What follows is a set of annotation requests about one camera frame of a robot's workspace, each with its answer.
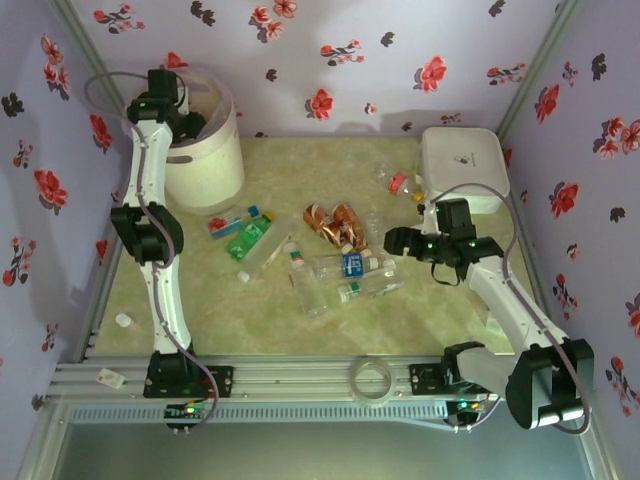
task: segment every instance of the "gray cable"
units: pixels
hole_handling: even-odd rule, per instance
[[[158,221],[157,218],[155,218],[153,216],[153,214],[151,214],[151,212],[149,211],[149,209],[147,208],[147,206],[144,204],[143,198],[142,198],[142,172],[144,171],[144,165],[145,165],[145,160],[146,160],[146,149],[148,147],[148,145],[146,145],[145,143],[143,143],[143,139],[144,139],[144,135],[142,134],[142,131],[140,130],[140,128],[135,125],[134,123],[131,123],[129,121],[129,119],[127,119],[126,117],[123,117],[122,115],[115,113],[115,112],[110,112],[108,110],[106,110],[105,108],[101,107],[100,105],[96,104],[96,102],[93,100],[93,98],[91,98],[91,95],[89,94],[89,86],[95,82],[96,80],[99,80],[101,78],[104,77],[113,77],[113,76],[126,76],[126,77],[134,77],[134,78],[141,78],[146,80],[147,77],[145,75],[141,75],[139,73],[132,73],[132,72],[106,72],[106,73],[100,73],[97,75],[94,75],[93,77],[89,78],[85,84],[84,84],[84,95],[85,98],[87,100],[87,102],[89,102],[89,104],[95,108],[96,110],[104,113],[105,115],[109,115],[111,117],[115,117],[118,120],[122,120],[123,118],[126,120],[126,122],[131,126],[131,128],[133,128],[135,130],[135,132],[138,135],[138,138],[140,138],[140,168],[138,169],[138,176],[136,178],[136,197],[138,197],[138,201],[140,203],[140,208],[142,209],[143,213],[147,216],[147,218],[149,219],[149,221],[160,231],[160,233],[162,234],[162,236],[164,237],[165,241],[167,242],[167,245],[169,247],[169,258],[167,260],[167,263],[162,266],[159,265],[156,262],[152,262],[151,264],[151,271],[153,274],[153,303],[154,303],[154,308],[156,310],[156,314],[158,315],[158,319],[160,320],[160,325],[162,326],[162,329],[164,330],[164,333],[167,335],[167,337],[169,338],[169,340],[171,340],[171,342],[176,346],[176,348],[178,349],[178,351],[180,353],[182,353],[185,357],[187,357],[194,365],[196,365],[198,368],[200,368],[200,370],[202,370],[206,376],[209,378],[209,381],[211,382],[211,387],[213,388],[213,392],[214,392],[214,398],[213,398],[213,402],[211,405],[211,408],[209,409],[209,412],[207,413],[207,415],[202,418],[202,420],[200,420],[197,424],[195,424],[193,427],[191,427],[191,430],[194,430],[198,427],[200,427],[201,425],[205,424],[213,415],[214,410],[216,409],[216,407],[218,406],[218,399],[220,397],[220,392],[218,390],[218,384],[216,383],[216,379],[213,377],[213,374],[211,373],[211,371],[207,368],[206,365],[204,365],[200,360],[198,360],[195,356],[191,355],[191,353],[189,353],[185,348],[182,347],[182,345],[180,345],[180,342],[178,342],[178,340],[175,338],[175,336],[173,335],[173,333],[171,333],[169,327],[167,326],[167,320],[164,318],[164,314],[162,313],[162,308],[160,306],[160,302],[159,302],[159,291],[158,291],[158,270],[162,270],[162,269],[166,269],[169,268],[169,266],[171,266],[171,264],[173,263],[173,260],[175,258],[175,245],[173,243],[173,240],[171,239],[171,235],[169,235],[169,232],[164,228],[164,226]]]
[[[562,363],[564,363],[565,367],[567,368],[567,371],[569,372],[569,376],[573,380],[573,383],[575,384],[576,389],[580,393],[580,402],[582,403],[582,408],[584,410],[584,422],[582,423],[582,426],[580,428],[576,429],[576,430],[563,427],[562,425],[558,425],[557,423],[555,423],[553,426],[555,428],[557,428],[558,430],[560,430],[561,432],[564,432],[564,433],[569,433],[569,434],[572,434],[572,435],[582,435],[583,433],[586,433],[589,430],[589,426],[591,425],[591,409],[589,407],[589,401],[587,399],[586,389],[584,388],[584,385],[582,384],[582,381],[580,380],[580,377],[578,377],[578,373],[576,372],[575,368],[573,368],[573,365],[571,364],[571,361],[569,360],[569,357],[567,357],[567,354],[564,352],[564,350],[562,349],[562,347],[560,346],[558,341],[555,339],[555,337],[553,335],[551,335],[551,333],[547,329],[547,327],[544,324],[544,322],[538,317],[538,314],[533,309],[533,307],[531,307],[531,305],[529,305],[529,302],[527,302],[527,300],[524,298],[522,293],[520,293],[518,288],[514,285],[512,279],[511,279],[511,273],[509,273],[509,269],[508,269],[509,256],[511,255],[511,251],[515,247],[516,241],[518,239],[518,222],[517,222],[517,219],[516,219],[516,214],[515,214],[515,211],[514,211],[514,207],[504,197],[504,195],[502,195],[496,189],[491,188],[488,185],[484,185],[482,183],[473,183],[473,182],[472,183],[463,183],[463,184],[460,184],[460,185],[456,185],[455,187],[452,187],[449,190],[447,190],[447,191],[441,193],[440,195],[438,195],[437,197],[435,197],[433,200],[430,201],[430,203],[431,204],[435,204],[437,201],[439,201],[445,195],[448,195],[449,193],[451,193],[451,192],[453,192],[455,190],[458,190],[458,189],[460,189],[462,187],[480,187],[480,188],[483,188],[485,190],[488,190],[489,192],[493,193],[496,197],[498,197],[500,200],[502,200],[502,203],[504,203],[507,206],[507,208],[509,209],[509,213],[511,215],[511,222],[513,223],[513,236],[511,237],[511,241],[509,242],[509,246],[505,250],[504,256],[502,257],[502,271],[503,271],[503,274],[504,274],[504,279],[505,279],[505,282],[507,283],[507,285],[509,285],[509,288],[511,289],[513,294],[518,298],[518,300],[520,301],[522,306],[527,310],[527,313],[529,313],[529,315],[531,315],[531,317],[533,318],[533,321],[536,323],[536,325],[538,326],[540,331],[544,332],[545,336],[547,337],[547,339],[549,340],[551,345],[553,345],[553,348],[555,348],[555,350],[558,352],[558,355],[560,355],[560,358],[562,359]]]

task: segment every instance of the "white box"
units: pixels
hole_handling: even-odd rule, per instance
[[[463,183],[481,183],[509,195],[498,137],[486,128],[431,127],[422,134],[417,181],[429,200]],[[500,199],[480,187],[462,187],[445,199],[466,198],[471,213],[495,213]]]

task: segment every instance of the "floral wallpaper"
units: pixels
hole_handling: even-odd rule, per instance
[[[130,152],[119,125],[87,109],[89,72],[46,3],[0,8],[0,477],[12,480],[75,349]]]
[[[640,471],[639,15],[636,0],[588,2],[503,142],[555,320],[594,348],[595,399],[629,479]]]
[[[241,135],[268,137],[497,129],[559,0],[70,3],[110,70],[211,66]]]

